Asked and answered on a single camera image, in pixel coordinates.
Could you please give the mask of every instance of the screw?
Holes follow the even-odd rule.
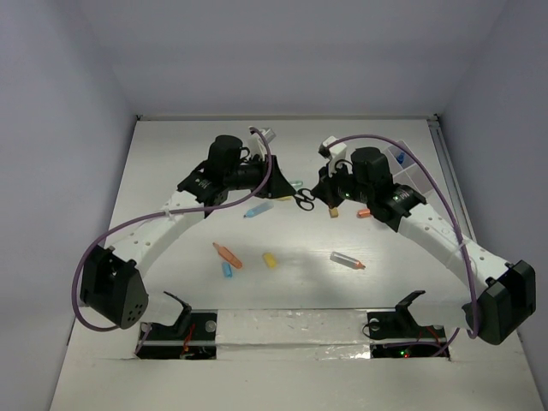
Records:
[[[215,321],[213,321],[212,319],[210,319],[209,321],[207,321],[205,323],[205,330],[207,332],[215,332],[215,330],[217,329],[217,323]]]
[[[369,320],[369,330],[371,330],[371,331],[380,330],[380,324],[378,323],[378,319],[370,319]]]

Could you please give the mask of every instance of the gray wall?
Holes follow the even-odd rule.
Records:
[[[134,117],[74,2],[0,1],[0,409],[49,407]]]
[[[510,0],[443,115],[478,240],[537,272],[537,312],[521,327],[548,404],[548,2]]]
[[[504,0],[78,0],[140,114],[431,114]]]

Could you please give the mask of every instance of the white table surface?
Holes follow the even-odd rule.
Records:
[[[317,182],[325,162],[317,154],[322,140],[369,133],[404,140],[448,193],[423,120],[138,122],[112,225],[159,208],[206,158],[218,134],[245,142],[249,125],[275,129],[271,148],[283,173],[303,180],[305,187]],[[348,145],[365,144],[385,147],[370,140]],[[229,200],[241,195],[232,193]],[[372,219],[356,219],[357,204],[344,203],[340,217],[330,219],[319,202],[312,212],[293,201],[277,202],[273,210],[244,220],[244,212],[261,201],[214,212],[187,231],[151,268],[147,290],[168,290],[194,308],[226,313],[393,307],[415,289],[425,289],[425,298],[434,302],[467,295],[420,247]],[[445,215],[438,199],[429,201]],[[234,278],[223,278],[213,241],[243,261]],[[366,269],[351,271],[330,262],[334,250],[355,256]],[[276,270],[265,267],[264,252],[276,255]],[[85,314],[104,324],[91,310]],[[335,337],[329,330],[325,334],[328,340]],[[297,360],[291,355],[274,360],[257,352],[212,361],[136,360],[131,359],[136,335],[136,327],[98,334],[76,324],[52,409],[542,409],[516,334],[492,347],[462,333],[452,345],[452,361]],[[239,338],[253,340],[245,331]]]

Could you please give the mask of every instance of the black scissors handle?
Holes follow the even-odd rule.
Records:
[[[295,202],[301,210],[312,211],[314,209],[314,200],[316,197],[313,196],[312,192],[308,188],[301,188],[297,190],[297,194],[293,196]]]

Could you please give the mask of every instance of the orange marker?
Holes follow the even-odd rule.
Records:
[[[215,247],[219,255],[223,257],[223,259],[228,261],[230,265],[238,269],[243,267],[241,261],[233,253],[231,253],[227,247],[219,246],[216,242],[213,243],[213,246]]]
[[[371,216],[371,210],[369,210],[368,208],[364,208],[363,210],[359,210],[356,213],[357,218],[366,218],[366,217],[370,217],[370,216]]]

